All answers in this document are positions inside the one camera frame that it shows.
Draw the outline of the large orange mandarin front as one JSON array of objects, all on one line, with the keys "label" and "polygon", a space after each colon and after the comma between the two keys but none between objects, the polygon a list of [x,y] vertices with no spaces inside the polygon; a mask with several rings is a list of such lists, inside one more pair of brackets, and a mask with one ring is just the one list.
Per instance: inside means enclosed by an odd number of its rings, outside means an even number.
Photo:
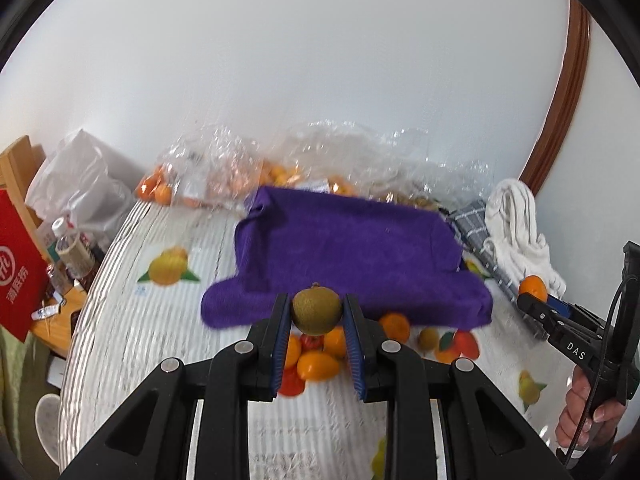
[{"label": "large orange mandarin front", "polygon": [[529,294],[542,302],[546,302],[548,299],[546,284],[544,284],[544,281],[538,275],[526,276],[526,278],[521,281],[520,286],[518,286],[518,294],[520,296]]}]

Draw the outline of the large orange mandarin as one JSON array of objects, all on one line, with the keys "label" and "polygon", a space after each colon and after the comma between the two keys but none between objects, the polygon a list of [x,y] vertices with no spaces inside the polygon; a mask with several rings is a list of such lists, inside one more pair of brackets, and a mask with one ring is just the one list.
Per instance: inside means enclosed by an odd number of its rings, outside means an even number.
[{"label": "large orange mandarin", "polygon": [[410,338],[411,326],[405,315],[395,312],[383,315],[378,322],[388,339],[406,344]]},{"label": "large orange mandarin", "polygon": [[544,284],[544,281],[538,275],[526,276],[526,278],[521,281],[520,286],[518,286],[518,294],[520,296],[529,294],[542,302],[546,302],[548,299],[546,284]]}]

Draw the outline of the small orange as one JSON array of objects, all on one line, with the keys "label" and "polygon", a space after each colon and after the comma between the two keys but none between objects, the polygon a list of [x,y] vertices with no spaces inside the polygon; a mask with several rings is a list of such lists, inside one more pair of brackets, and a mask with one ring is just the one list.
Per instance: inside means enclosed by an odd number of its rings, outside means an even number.
[{"label": "small orange", "polygon": [[286,349],[284,368],[286,370],[293,368],[297,364],[301,354],[302,343],[300,342],[299,336],[291,334],[288,337],[288,348]]},{"label": "small orange", "polygon": [[336,326],[323,336],[323,351],[337,360],[346,358],[346,337],[342,326]]}]

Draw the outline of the oval orange kumquat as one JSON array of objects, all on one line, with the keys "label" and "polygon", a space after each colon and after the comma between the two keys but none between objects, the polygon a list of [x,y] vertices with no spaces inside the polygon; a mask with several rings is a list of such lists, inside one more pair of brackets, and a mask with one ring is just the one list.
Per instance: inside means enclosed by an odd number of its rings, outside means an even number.
[{"label": "oval orange kumquat", "polygon": [[329,353],[309,351],[300,356],[296,370],[304,382],[325,382],[341,370],[340,363]]}]

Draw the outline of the small red fruit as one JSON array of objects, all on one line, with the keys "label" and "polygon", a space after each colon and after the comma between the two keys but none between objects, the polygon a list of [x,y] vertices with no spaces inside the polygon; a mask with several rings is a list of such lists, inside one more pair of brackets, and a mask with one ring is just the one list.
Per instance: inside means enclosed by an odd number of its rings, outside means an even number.
[{"label": "small red fruit", "polygon": [[323,337],[322,336],[310,336],[307,334],[301,334],[299,336],[300,348],[303,353],[311,351],[323,350]]}]

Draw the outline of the green-brown round fruit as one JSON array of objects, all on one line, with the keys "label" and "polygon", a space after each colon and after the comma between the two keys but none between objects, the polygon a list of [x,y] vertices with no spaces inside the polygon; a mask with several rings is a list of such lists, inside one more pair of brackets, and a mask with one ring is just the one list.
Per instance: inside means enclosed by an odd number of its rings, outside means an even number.
[{"label": "green-brown round fruit", "polygon": [[342,302],[334,290],[314,283],[298,292],[292,300],[292,320],[309,336],[322,336],[337,326],[342,317]]}]

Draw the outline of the white striped towel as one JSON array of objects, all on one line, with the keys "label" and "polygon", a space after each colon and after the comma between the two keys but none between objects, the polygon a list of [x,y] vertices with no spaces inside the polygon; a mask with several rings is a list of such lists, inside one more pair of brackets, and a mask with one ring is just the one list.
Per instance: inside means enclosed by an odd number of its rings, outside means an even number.
[{"label": "white striped towel", "polygon": [[538,275],[548,292],[564,296],[566,283],[553,269],[549,244],[538,231],[535,197],[524,182],[504,179],[497,184],[486,204],[485,224],[484,248],[512,285]]}]

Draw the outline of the wooden side table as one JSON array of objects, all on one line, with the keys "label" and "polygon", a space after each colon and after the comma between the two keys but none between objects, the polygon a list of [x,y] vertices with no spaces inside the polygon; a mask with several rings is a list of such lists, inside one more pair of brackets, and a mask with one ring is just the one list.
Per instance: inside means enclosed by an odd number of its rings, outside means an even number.
[{"label": "wooden side table", "polygon": [[30,328],[37,339],[64,359],[67,358],[72,343],[72,317],[85,305],[87,294],[73,288],[65,295],[65,300],[66,303],[57,315],[34,321]]}]

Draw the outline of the purple towel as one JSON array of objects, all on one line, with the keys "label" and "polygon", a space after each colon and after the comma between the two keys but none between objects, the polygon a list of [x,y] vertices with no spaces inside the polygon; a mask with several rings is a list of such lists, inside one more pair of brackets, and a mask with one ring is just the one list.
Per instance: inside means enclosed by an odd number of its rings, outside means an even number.
[{"label": "purple towel", "polygon": [[489,290],[433,211],[262,186],[235,228],[234,250],[235,276],[210,285],[201,301],[213,328],[268,318],[277,295],[314,283],[355,295],[369,318],[397,312],[460,330],[491,321]]}]

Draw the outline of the clear plastic bag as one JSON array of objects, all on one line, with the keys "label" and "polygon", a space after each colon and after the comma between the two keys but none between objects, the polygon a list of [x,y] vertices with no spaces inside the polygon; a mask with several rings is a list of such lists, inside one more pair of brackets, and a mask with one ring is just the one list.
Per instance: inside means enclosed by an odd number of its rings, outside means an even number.
[{"label": "clear plastic bag", "polygon": [[320,120],[289,128],[272,148],[277,162],[326,181],[335,194],[448,212],[486,198],[489,167],[477,160],[438,162],[427,154],[427,132],[379,133],[356,122]]}]

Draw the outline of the plastic bottle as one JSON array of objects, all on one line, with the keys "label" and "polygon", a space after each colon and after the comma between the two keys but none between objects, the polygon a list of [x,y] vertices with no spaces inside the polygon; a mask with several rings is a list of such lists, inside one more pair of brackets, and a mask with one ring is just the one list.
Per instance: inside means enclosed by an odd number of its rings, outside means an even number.
[{"label": "plastic bottle", "polygon": [[57,218],[51,228],[56,238],[55,251],[70,275],[78,281],[88,278],[94,270],[96,259],[82,241],[80,233],[64,217]]}]

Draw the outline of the red paper bag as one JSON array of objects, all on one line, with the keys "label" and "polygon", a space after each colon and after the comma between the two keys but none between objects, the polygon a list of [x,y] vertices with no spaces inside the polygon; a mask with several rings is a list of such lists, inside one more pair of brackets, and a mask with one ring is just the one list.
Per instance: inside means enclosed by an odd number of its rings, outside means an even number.
[{"label": "red paper bag", "polygon": [[0,321],[24,342],[49,284],[47,263],[5,190],[0,204]]}]

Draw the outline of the white plastic bag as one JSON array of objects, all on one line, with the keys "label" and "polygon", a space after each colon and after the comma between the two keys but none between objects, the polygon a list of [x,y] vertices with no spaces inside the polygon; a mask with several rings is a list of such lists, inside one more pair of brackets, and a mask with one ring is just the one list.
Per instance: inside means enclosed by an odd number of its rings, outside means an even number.
[{"label": "white plastic bag", "polygon": [[47,156],[26,194],[39,219],[51,224],[65,218],[104,252],[135,202],[130,188],[110,175],[96,139],[82,129]]}]

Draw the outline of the clear bag of oranges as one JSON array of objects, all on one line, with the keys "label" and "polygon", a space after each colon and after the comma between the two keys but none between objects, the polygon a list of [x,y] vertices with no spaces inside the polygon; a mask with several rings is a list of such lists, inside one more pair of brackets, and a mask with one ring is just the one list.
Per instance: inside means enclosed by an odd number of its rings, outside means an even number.
[{"label": "clear bag of oranges", "polygon": [[134,195],[160,206],[245,209],[258,188],[292,188],[306,176],[297,164],[267,156],[258,143],[224,126],[186,133],[166,148]]}]

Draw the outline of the wooden chair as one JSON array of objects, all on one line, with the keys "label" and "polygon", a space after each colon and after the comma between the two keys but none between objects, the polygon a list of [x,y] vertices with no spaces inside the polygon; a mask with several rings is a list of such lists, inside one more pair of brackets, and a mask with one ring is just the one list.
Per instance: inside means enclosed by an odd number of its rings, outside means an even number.
[{"label": "wooden chair", "polygon": [[1,153],[1,188],[9,194],[26,229],[35,231],[41,220],[25,203],[26,194],[40,165],[41,157],[32,147],[29,136],[20,136]]}]

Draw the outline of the brown wooden door frame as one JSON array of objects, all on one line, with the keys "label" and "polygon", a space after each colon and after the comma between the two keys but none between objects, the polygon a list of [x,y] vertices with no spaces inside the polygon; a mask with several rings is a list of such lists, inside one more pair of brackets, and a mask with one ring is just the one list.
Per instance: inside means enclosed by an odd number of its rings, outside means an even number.
[{"label": "brown wooden door frame", "polygon": [[558,82],[540,135],[521,172],[534,195],[544,186],[559,156],[578,107],[588,67],[591,16],[578,0],[568,0],[565,50]]}]

